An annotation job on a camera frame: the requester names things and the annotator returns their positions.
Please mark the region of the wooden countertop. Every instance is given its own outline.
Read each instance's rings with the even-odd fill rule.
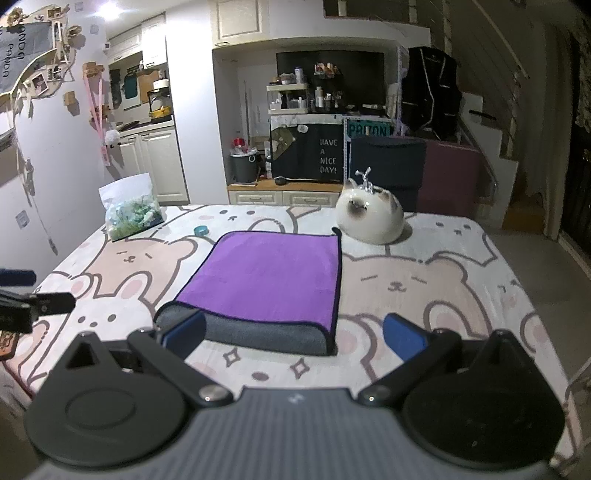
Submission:
[[[333,192],[340,193],[343,190],[342,183],[316,183],[312,181],[289,181],[286,185],[279,186],[275,180],[259,179],[256,187],[248,187],[239,184],[228,185],[229,192]]]

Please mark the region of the plastic bag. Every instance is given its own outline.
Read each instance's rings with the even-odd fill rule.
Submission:
[[[149,173],[114,181],[99,193],[106,209],[107,233],[114,242],[164,221]]]

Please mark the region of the bottle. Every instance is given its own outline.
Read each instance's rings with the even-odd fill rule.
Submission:
[[[316,109],[324,109],[324,92],[322,91],[322,87],[316,87]]]

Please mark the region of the trash can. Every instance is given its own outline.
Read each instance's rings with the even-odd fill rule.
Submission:
[[[417,211],[427,143],[421,138],[358,137],[351,140],[349,176],[371,167],[371,181],[391,191],[405,212]]]
[[[256,153],[230,153],[230,159],[237,183],[252,183],[256,180]]]

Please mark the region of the ceiling light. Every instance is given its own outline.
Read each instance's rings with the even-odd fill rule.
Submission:
[[[115,18],[119,18],[119,14],[122,12],[117,5],[113,2],[107,2],[99,8],[98,14],[103,17],[105,20],[114,20]]]

